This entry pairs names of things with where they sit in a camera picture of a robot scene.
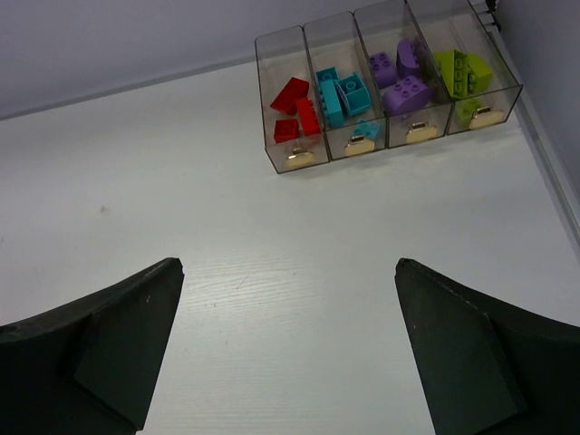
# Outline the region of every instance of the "transparent compartment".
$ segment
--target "transparent compartment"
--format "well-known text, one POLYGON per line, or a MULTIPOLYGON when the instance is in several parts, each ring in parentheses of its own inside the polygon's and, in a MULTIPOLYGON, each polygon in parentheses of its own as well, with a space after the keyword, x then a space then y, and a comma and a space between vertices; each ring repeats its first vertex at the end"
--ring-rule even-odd
POLYGON ((291 27, 256 38, 256 61, 265 149, 276 172, 330 161, 302 27, 291 27), (304 82, 308 83, 307 92, 304 82), (307 122, 303 122, 295 107, 296 99, 303 97, 312 102, 312 110, 320 127, 318 133, 306 135, 313 128, 313 114, 307 113, 307 122), (278 130, 277 121, 281 121, 278 130))
POLYGON ((331 158, 383 150, 386 120, 353 14, 312 21, 304 34, 331 158))
POLYGON ((380 89, 389 126, 389 148, 443 136, 453 102, 409 6, 404 0, 389 0, 358 9, 354 17, 374 71, 373 79, 380 89), (409 54, 414 55, 415 65, 409 65, 409 54), (409 76, 420 80, 414 85, 417 91, 401 95, 401 90, 404 92, 415 83, 414 79, 405 80, 409 76))
POLYGON ((408 0, 455 101, 449 134, 508 120, 522 85, 468 0, 408 0))

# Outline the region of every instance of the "red lego brick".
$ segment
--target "red lego brick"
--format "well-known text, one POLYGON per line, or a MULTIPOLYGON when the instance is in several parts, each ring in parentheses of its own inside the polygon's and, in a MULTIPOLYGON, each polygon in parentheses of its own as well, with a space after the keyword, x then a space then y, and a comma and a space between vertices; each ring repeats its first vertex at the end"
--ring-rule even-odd
POLYGON ((318 117, 314 111, 314 106, 310 99, 304 97, 296 100, 296 108, 298 109, 298 116, 302 122, 302 131, 305 136, 320 133, 320 124, 318 117))
POLYGON ((286 115, 296 114, 296 100, 308 94, 310 83, 292 77, 284 89, 275 97, 270 107, 286 115))
POLYGON ((298 134, 298 120, 276 120, 274 128, 275 143, 296 139, 298 134))

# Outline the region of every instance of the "gold drawer handle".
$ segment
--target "gold drawer handle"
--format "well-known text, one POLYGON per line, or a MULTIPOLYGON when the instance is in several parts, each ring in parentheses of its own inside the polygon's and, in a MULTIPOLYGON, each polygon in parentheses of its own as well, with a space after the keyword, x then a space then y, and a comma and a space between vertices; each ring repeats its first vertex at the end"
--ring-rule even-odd
POLYGON ((477 130, 495 125, 503 121, 504 114, 504 111, 501 109, 493 109, 492 107, 480 107, 473 112, 471 122, 469 123, 469 129, 477 130))
POLYGON ((428 122, 415 122, 409 127, 405 140, 409 144, 424 142, 436 138, 438 133, 439 129, 435 125, 429 125, 428 122))
POLYGON ((346 157, 371 151, 374 151, 374 140, 367 139, 366 136, 352 136, 344 147, 344 155, 346 157))
POLYGON ((302 147, 296 147, 292 154, 286 157, 286 166, 290 169, 300 168, 302 166, 312 165, 316 162, 316 156, 313 152, 302 147))

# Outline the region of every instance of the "wood grain surface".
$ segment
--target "wood grain surface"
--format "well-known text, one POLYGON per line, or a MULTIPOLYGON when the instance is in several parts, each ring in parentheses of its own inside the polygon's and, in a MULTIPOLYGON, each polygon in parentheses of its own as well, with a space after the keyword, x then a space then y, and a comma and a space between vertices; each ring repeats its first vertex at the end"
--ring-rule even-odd
POLYGON ((259 104, 250 63, 0 123, 0 324, 178 256, 148 435, 433 434, 402 256, 580 325, 515 117, 278 176, 259 104))

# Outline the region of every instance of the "purple lego brick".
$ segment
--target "purple lego brick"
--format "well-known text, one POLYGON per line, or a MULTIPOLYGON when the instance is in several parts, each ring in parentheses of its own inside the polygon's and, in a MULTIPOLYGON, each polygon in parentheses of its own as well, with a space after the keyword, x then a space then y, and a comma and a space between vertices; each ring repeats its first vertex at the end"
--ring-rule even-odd
POLYGON ((371 61, 372 72, 379 89, 386 88, 397 82, 397 70, 387 53, 373 54, 369 60, 371 61))
POLYGON ((382 96, 382 105, 390 115, 417 111, 429 102, 431 89, 414 75, 395 83, 382 96))
POLYGON ((412 42, 405 38, 397 45, 397 71, 401 78, 416 75, 419 77, 419 63, 412 42))

